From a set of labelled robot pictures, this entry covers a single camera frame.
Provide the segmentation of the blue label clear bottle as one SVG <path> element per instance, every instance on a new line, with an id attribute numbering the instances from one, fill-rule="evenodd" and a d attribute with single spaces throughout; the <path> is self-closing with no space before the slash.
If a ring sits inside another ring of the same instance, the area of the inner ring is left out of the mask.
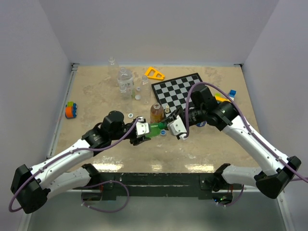
<path id="1" fill-rule="evenodd" d="M 196 124 L 197 127 L 204 127 L 206 125 L 206 121 Z"/>

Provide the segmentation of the green bottle cap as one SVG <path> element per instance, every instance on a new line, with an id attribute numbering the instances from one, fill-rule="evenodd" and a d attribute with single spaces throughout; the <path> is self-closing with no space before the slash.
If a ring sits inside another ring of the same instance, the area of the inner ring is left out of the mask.
<path id="1" fill-rule="evenodd" d="M 165 128 L 167 127 L 167 125 L 166 125 L 165 122 L 159 122 L 159 123 L 158 123 L 158 127 L 159 127 L 160 129 L 165 129 Z"/>

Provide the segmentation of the brown tea bottle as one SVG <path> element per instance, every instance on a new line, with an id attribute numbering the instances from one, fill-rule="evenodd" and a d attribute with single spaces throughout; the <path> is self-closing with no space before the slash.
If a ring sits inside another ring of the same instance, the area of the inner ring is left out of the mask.
<path id="1" fill-rule="evenodd" d="M 164 119 L 164 109 L 161 104 L 154 103 L 150 109 L 150 123 L 159 123 Z"/>

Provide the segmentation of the green plastic bottle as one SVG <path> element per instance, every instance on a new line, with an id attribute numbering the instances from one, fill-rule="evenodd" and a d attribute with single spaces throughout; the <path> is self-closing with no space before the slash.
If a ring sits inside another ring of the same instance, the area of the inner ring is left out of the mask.
<path id="1" fill-rule="evenodd" d="M 146 135 L 147 138 L 153 138 L 153 137 L 156 137 L 156 136 L 162 136 L 161 135 L 161 131 L 162 130 L 166 131 L 166 128 L 165 129 L 160 129 L 158 127 L 158 123 L 151 123 L 150 124 L 150 133 Z"/>

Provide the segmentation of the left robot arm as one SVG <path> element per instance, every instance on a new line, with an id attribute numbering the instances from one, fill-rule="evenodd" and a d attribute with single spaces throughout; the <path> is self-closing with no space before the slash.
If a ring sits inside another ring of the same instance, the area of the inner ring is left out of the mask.
<path id="1" fill-rule="evenodd" d="M 139 116 L 126 124 L 120 111 L 111 111 L 65 151 L 32 167 L 19 166 L 11 185 L 13 198 L 9 211 L 23 210 L 30 214 L 59 193 L 78 187 L 96 188 L 100 177 L 95 168 L 85 166 L 72 173 L 68 170 L 123 140 L 128 139 L 134 146 L 148 141 L 146 134 L 149 132 L 150 125 L 144 117 Z"/>

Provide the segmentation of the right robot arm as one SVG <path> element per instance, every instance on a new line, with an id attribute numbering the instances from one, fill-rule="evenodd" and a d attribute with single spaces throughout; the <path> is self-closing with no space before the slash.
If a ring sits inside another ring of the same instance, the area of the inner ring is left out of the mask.
<path id="1" fill-rule="evenodd" d="M 234 139 L 259 165 L 253 168 L 223 164 L 214 173 L 213 190 L 241 184 L 258 188 L 268 198 L 277 198 L 294 178 L 300 159 L 288 157 L 272 146 L 247 122 L 236 105 L 229 101 L 218 103 L 207 86 L 194 84 L 187 100 L 192 100 L 193 108 L 178 107 L 164 120 L 173 136 L 185 140 L 191 126 L 206 122 Z"/>

